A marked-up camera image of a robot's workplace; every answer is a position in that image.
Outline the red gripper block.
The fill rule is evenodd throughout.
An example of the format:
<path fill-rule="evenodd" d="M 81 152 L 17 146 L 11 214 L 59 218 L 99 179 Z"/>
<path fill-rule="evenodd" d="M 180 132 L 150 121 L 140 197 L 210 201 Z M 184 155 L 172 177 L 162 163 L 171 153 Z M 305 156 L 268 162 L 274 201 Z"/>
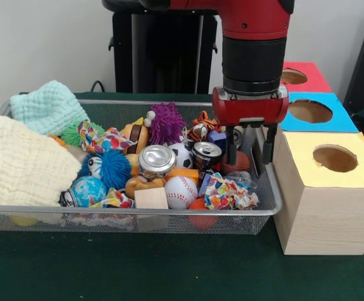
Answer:
<path fill-rule="evenodd" d="M 234 166 L 237 150 L 234 144 L 234 127 L 244 124 L 264 124 L 268 129 L 263 143 L 263 164 L 273 160 L 276 125 L 282 122 L 289 105 L 288 89 L 280 85 L 265 95 L 236 95 L 215 87 L 212 92 L 212 109 L 219 125 L 226 126 L 227 163 Z"/>

